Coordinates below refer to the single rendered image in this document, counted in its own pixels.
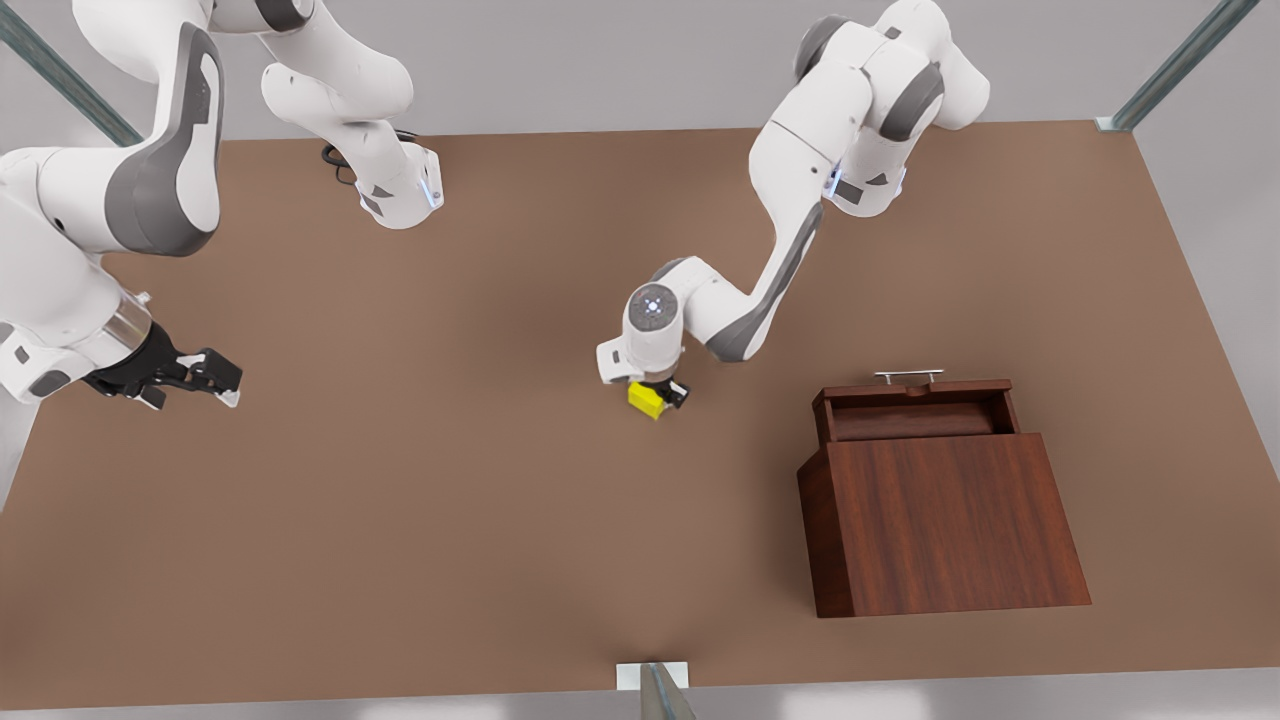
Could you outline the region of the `wooden drawer with silver handle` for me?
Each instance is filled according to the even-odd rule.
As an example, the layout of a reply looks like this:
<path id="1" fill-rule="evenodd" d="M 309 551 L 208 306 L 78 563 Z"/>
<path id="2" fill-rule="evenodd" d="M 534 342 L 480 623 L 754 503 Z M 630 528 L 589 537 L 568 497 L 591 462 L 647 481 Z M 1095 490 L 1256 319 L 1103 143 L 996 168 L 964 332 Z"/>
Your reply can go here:
<path id="1" fill-rule="evenodd" d="M 888 372 L 864 386 L 826 387 L 812 401 L 820 443 L 1018 434 L 1021 428 L 1009 379 L 937 380 L 918 386 Z"/>

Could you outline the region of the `dark wooden cabinet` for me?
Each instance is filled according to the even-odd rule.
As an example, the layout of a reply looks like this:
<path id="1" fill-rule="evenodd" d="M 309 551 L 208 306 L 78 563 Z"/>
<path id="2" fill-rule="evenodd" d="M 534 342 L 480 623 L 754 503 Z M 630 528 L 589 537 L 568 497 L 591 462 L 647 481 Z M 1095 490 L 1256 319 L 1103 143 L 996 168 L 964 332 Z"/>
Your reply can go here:
<path id="1" fill-rule="evenodd" d="M 1091 602 L 1038 433 L 828 442 L 797 488 L 819 618 Z"/>

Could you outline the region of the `silver frame post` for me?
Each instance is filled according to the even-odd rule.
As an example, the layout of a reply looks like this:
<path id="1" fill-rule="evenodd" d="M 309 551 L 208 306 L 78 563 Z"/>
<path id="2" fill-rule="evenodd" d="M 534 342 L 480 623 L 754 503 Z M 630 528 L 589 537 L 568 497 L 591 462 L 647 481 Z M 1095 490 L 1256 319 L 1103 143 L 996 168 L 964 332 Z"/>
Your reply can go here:
<path id="1" fill-rule="evenodd" d="M 1101 133 L 1132 133 L 1258 5 L 1261 0 L 1220 0 L 1160 68 L 1110 117 L 1097 117 Z"/>
<path id="2" fill-rule="evenodd" d="M 84 119 L 120 147 L 143 137 L 8 3 L 0 0 L 0 42 L 59 92 Z"/>
<path id="3" fill-rule="evenodd" d="M 636 662 L 617 664 L 616 689 L 640 693 L 640 720 L 698 720 L 685 697 L 689 664 Z"/>

